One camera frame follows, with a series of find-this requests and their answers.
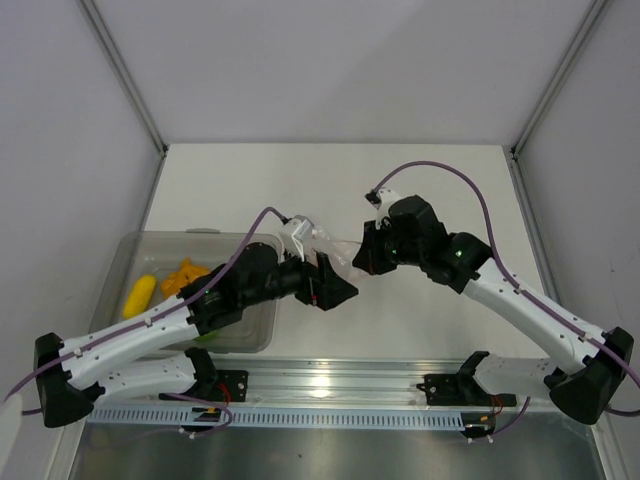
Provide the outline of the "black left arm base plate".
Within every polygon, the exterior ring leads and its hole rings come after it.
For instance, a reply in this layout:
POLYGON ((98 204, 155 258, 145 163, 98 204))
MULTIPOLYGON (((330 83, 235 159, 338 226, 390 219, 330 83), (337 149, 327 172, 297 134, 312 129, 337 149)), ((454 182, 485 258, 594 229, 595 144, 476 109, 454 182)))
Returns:
POLYGON ((242 403, 246 400, 248 386, 248 371, 219 370, 218 381, 211 393, 211 399, 220 402, 242 403))

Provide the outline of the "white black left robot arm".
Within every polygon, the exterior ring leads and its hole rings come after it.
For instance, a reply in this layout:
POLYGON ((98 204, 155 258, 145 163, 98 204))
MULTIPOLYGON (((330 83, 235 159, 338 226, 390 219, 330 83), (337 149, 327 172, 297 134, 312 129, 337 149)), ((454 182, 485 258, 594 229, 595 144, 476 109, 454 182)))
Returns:
POLYGON ((294 296, 329 311, 357 294, 325 253, 309 261, 279 256, 264 243, 247 244, 211 273, 129 320, 72 339, 53 332, 40 336, 34 345, 34 374, 43 423, 47 428, 69 425, 118 395, 207 399, 217 387, 217 371, 207 352, 190 348, 149 366, 141 357, 221 330, 259 304, 294 296))

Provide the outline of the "yellow toy fruit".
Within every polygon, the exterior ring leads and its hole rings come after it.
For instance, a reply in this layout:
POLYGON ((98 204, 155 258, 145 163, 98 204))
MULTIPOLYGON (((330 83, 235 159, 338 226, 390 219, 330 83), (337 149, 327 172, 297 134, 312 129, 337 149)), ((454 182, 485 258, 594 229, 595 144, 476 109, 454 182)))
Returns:
POLYGON ((156 285, 157 280, 153 275, 144 275, 135 282, 123 306, 124 320, 140 315, 148 309, 156 285))

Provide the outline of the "green toy lime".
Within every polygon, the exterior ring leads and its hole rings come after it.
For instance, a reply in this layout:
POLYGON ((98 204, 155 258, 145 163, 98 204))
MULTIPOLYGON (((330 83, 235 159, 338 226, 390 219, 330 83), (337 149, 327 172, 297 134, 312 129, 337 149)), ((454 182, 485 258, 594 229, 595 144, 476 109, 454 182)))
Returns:
POLYGON ((219 332, 217 330, 208 332, 204 335, 200 335, 197 338, 194 339, 195 342, 198 343, 206 343, 206 342, 210 342, 212 340, 215 340, 218 336, 219 332))

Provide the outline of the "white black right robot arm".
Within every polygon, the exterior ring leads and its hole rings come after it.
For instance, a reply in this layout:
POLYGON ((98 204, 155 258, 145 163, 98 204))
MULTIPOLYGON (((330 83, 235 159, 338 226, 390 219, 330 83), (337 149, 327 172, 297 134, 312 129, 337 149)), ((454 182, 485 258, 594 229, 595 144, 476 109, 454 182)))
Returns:
POLYGON ((548 399, 582 424, 599 420, 627 374, 634 345, 628 332, 605 331, 520 283, 489 245, 467 232, 447 232, 421 197, 382 188, 366 199, 377 214, 364 225, 354 267, 370 275, 417 267, 434 283, 505 319, 546 354, 540 359, 472 354, 457 373, 456 389, 464 401, 523 395, 548 399))

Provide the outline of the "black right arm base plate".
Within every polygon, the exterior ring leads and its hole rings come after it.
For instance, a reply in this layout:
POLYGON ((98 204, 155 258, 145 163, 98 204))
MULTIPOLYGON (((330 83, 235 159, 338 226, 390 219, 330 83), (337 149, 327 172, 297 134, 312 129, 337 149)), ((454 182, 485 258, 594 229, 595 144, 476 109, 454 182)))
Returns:
POLYGON ((416 384, 429 406, 472 406, 515 407, 517 398, 513 394, 497 396, 485 392, 469 375, 462 374, 426 374, 416 384))

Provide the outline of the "clear pink zip top bag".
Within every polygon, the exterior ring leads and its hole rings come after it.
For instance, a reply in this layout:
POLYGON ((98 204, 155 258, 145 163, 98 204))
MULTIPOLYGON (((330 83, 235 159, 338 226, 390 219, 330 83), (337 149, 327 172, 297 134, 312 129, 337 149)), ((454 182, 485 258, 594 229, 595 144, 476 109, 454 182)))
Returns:
POLYGON ((361 247, 359 241, 335 239, 321 226, 316 225, 304 246, 311 261, 315 262, 319 253, 325 254, 333 270, 351 284, 358 284, 367 277, 364 271, 352 265, 361 247))

